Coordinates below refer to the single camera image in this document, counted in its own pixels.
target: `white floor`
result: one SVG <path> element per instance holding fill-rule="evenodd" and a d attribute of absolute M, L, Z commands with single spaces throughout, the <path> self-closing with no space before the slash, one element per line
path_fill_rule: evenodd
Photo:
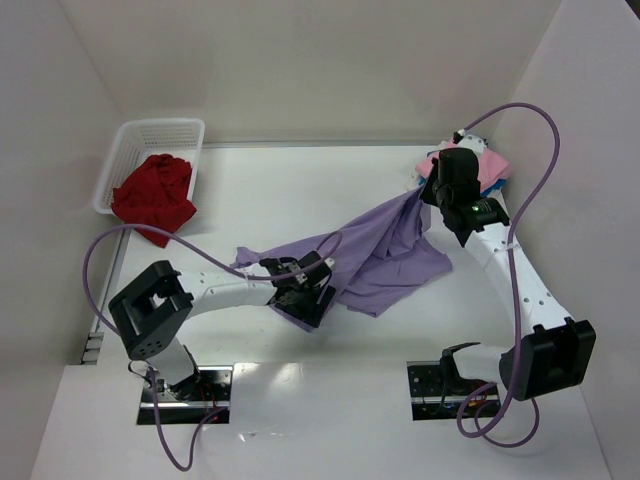
<path fill-rule="evenodd" d="M 403 193 L 426 147 L 224 148 L 203 151 L 196 216 L 179 232 L 221 260 L 235 247 L 264 250 L 328 232 Z M 204 429 L 194 477 L 609 478 L 579 389 L 541 398 L 542 425 L 530 445 L 501 451 L 459 435 L 453 421 L 413 422 L 406 362 L 437 360 L 464 341 L 509 346 L 511 326 L 475 261 L 433 215 L 427 234 L 454 272 L 373 319 L 336 306 L 314 333 L 268 308 L 243 307 L 190 320 L 179 338 L 200 364 L 237 364 L 231 423 Z M 128 239 L 117 288 L 150 262 L 208 268 L 170 243 Z M 119 340 L 105 336 L 95 367 L 68 367 L 34 479 L 179 478 L 153 427 L 137 427 L 140 381 L 126 371 Z M 516 405 L 496 436 L 516 439 L 531 424 Z M 167 437 L 186 459 L 190 426 Z"/>

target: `red towel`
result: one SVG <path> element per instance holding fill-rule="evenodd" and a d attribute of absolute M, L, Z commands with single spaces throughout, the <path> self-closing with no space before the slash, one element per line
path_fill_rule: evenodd
<path fill-rule="evenodd" d="M 152 155 L 120 188 L 113 189 L 111 209 L 126 223 L 143 223 L 173 233 L 196 213 L 187 200 L 190 180 L 189 162 L 169 154 Z M 138 233 L 159 247 L 169 243 L 157 233 Z"/>

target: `laundry basket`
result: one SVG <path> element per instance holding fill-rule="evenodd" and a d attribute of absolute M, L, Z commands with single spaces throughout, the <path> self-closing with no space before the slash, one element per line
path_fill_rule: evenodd
<path fill-rule="evenodd" d="M 120 187 L 149 156 L 161 153 L 170 153 L 191 163 L 187 193 L 191 200 L 203 137 L 204 122 L 198 118 L 157 118 L 125 123 L 116 134 L 100 174 L 93 208 L 98 213 L 113 214 L 113 189 Z"/>

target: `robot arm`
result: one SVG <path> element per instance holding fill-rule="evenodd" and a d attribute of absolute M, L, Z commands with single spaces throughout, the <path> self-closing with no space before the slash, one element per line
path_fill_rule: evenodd
<path fill-rule="evenodd" d="M 509 217 L 494 198 L 480 196 L 478 159 L 467 148 L 442 150 L 422 193 L 438 207 L 460 245 L 476 258 L 513 315 L 508 249 L 513 249 L 522 318 L 522 353 L 516 400 L 526 400 L 582 382 L 595 343 L 587 320 L 575 322 L 554 299 L 514 237 L 508 245 Z M 509 384 L 513 349 L 465 343 L 443 351 L 447 384 L 462 379 Z"/>
<path fill-rule="evenodd" d="M 319 261 L 311 252 L 302 259 L 264 259 L 240 269 L 247 276 L 281 276 Z M 333 262 L 327 259 L 310 272 L 285 280 L 252 281 L 230 273 L 180 272 L 164 260 L 155 262 L 109 302 L 131 360 L 145 360 L 161 372 L 178 399 L 200 382 L 191 354 L 176 338 L 182 324 L 201 313 L 241 305 L 271 305 L 317 327 L 335 294 L 327 284 Z"/>

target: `lavender fabric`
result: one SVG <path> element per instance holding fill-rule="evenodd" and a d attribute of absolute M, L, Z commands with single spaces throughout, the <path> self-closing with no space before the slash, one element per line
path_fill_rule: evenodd
<path fill-rule="evenodd" d="M 449 258 L 422 236 L 431 226 L 431 215 L 430 207 L 420 200 L 421 190 L 393 198 L 340 229 L 343 237 L 333 254 L 330 281 L 336 289 L 334 301 L 377 317 L 432 278 L 451 271 Z M 300 258 L 315 250 L 324 237 L 305 238 L 262 253 L 238 247 L 234 266 L 263 258 Z"/>

